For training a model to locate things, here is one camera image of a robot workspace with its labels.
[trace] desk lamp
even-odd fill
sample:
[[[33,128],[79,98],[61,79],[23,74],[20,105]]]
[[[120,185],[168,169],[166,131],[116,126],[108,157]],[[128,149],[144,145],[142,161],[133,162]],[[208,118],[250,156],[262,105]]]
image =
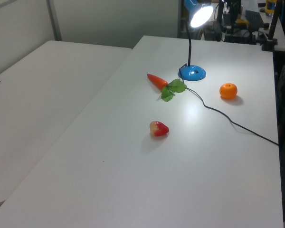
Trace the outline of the desk lamp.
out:
[[[184,5],[189,12],[189,22],[191,27],[197,28],[203,25],[211,17],[213,7],[210,6],[209,0],[185,0]],[[198,81],[206,77],[206,71],[195,65],[190,65],[191,59],[191,39],[188,31],[188,25],[186,24],[186,30],[189,38],[189,57],[188,65],[185,64],[179,70],[179,77],[188,81]]]

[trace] white tabletop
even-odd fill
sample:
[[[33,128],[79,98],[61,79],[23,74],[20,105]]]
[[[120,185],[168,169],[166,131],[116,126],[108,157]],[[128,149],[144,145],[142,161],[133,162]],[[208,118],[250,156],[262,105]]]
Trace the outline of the white tabletop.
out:
[[[0,228],[282,228],[278,147],[189,91],[162,101],[148,81],[176,79],[187,52],[143,37],[0,207]],[[277,142],[272,53],[193,41],[191,62],[207,76],[186,84],[207,105]],[[233,101],[220,98],[226,82]],[[150,136],[154,120],[167,137]]]
[[[0,75],[0,204],[130,51],[49,41]]]

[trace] red strawberry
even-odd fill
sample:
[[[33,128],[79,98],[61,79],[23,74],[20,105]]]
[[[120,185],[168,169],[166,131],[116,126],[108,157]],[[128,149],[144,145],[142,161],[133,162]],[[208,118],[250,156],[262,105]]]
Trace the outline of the red strawberry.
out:
[[[150,123],[150,132],[154,136],[162,136],[169,132],[169,128],[159,121],[152,121]]]

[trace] toy orange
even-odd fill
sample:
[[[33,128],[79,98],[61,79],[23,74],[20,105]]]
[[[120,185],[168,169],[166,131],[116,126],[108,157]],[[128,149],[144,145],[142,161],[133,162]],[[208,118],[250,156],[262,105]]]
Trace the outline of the toy orange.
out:
[[[233,99],[237,96],[238,88],[235,84],[225,83],[219,89],[219,94],[225,99]]]

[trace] lamp head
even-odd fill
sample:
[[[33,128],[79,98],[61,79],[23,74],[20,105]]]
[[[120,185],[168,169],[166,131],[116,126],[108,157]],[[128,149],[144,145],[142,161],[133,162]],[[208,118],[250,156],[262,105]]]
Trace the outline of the lamp head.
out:
[[[211,0],[185,0],[184,5],[189,11],[191,27],[197,28],[208,21],[213,13],[213,7],[210,4]]]

